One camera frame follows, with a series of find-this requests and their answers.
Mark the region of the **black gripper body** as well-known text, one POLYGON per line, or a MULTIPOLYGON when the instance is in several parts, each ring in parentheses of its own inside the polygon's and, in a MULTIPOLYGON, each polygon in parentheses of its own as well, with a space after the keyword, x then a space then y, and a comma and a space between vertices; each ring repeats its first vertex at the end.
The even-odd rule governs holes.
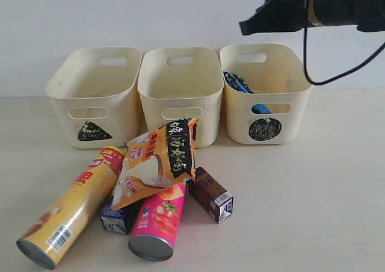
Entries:
POLYGON ((255 14, 239 23, 241 34, 296 32, 307 26, 306 0, 265 0, 255 14))

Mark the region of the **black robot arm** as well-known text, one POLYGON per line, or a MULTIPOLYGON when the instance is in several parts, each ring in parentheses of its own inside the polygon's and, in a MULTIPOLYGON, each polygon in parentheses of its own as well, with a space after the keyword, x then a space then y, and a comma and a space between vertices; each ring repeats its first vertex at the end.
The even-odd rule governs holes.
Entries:
POLYGON ((384 0, 265 0, 239 26, 244 36, 320 26, 356 26, 361 32, 379 32, 384 31, 384 0))

